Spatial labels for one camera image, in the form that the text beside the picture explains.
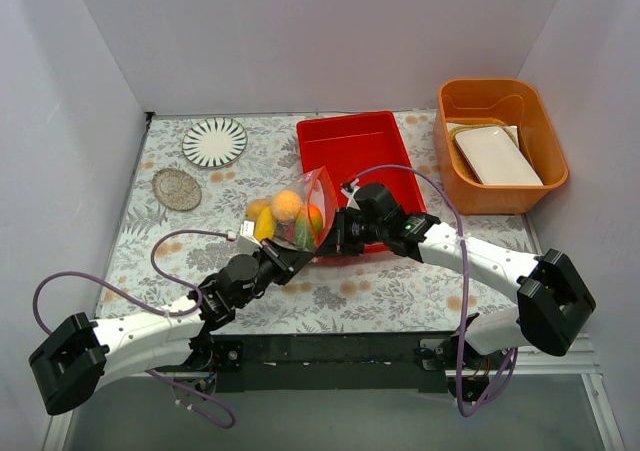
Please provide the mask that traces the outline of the orange peach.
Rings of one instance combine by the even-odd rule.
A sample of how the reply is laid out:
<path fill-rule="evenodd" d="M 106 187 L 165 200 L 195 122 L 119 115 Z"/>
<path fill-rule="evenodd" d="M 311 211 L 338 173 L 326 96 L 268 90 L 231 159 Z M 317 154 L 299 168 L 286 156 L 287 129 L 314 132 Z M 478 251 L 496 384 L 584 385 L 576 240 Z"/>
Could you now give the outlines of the orange peach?
<path fill-rule="evenodd" d="M 296 192 L 289 189 L 280 191 L 271 200 L 272 214 L 280 223 L 294 221 L 302 207 L 302 198 Z"/>

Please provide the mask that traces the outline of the clear zip top bag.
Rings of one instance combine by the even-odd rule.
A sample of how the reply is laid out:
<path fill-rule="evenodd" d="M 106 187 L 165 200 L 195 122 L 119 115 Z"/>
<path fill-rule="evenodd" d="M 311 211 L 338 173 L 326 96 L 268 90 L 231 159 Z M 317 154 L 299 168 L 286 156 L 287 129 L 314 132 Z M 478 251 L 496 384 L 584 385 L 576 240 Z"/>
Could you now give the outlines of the clear zip top bag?
<path fill-rule="evenodd" d="M 270 240 L 288 249 L 314 252 L 328 236 L 337 209 L 328 171 L 317 168 L 273 196 L 249 203 L 240 235 L 254 243 Z"/>

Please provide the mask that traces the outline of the red fruit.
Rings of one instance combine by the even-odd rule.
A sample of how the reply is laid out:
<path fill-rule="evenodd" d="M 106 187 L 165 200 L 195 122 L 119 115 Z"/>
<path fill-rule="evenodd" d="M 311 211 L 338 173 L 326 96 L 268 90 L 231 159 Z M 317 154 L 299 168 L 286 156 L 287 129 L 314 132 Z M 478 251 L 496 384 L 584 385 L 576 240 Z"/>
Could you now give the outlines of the red fruit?
<path fill-rule="evenodd" d="M 276 227 L 276 232 L 274 234 L 278 239 L 294 242 L 295 241 L 295 225 L 293 223 L 282 224 L 280 223 Z"/>

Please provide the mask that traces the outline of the green red mango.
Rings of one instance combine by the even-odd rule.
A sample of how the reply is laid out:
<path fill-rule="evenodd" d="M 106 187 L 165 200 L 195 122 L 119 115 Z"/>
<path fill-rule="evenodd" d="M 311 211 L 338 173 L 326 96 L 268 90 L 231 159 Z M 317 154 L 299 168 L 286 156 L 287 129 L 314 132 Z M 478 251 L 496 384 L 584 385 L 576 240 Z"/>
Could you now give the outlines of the green red mango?
<path fill-rule="evenodd" d="M 323 226 L 320 209 L 313 204 L 303 206 L 295 222 L 295 246 L 301 250 L 314 251 L 315 238 L 321 234 Z"/>

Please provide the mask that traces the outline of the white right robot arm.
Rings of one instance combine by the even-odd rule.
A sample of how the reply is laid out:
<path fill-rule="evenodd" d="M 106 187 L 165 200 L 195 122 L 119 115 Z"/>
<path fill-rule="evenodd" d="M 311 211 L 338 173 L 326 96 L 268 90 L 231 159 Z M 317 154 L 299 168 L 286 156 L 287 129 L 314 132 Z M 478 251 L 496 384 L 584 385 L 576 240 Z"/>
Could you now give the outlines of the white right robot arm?
<path fill-rule="evenodd" d="M 506 296 L 513 307 L 473 313 L 465 325 L 425 356 L 451 367 L 475 368 L 496 352 L 533 346 L 565 355 L 596 303 L 567 255 L 515 252 L 477 238 L 462 238 L 426 213 L 408 213 L 380 183 L 357 188 L 346 206 L 320 188 L 309 195 L 323 213 L 320 257 L 359 256 L 381 244 L 397 256 L 461 273 Z"/>

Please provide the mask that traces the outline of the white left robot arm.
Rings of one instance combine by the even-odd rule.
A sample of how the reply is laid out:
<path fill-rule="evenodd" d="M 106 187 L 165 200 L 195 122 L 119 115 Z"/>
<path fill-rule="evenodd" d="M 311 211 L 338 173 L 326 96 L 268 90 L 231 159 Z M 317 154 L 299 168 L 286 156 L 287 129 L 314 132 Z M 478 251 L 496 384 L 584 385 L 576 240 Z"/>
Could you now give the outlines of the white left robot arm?
<path fill-rule="evenodd" d="M 205 369 L 213 357 L 206 336 L 231 323 L 237 310 L 261 298 L 269 285 L 286 284 L 314 256 L 265 240 L 253 253 L 232 257 L 197 290 L 154 312 L 66 318 L 29 358 L 46 412 L 64 414 L 99 388 L 147 370 L 182 364 Z"/>

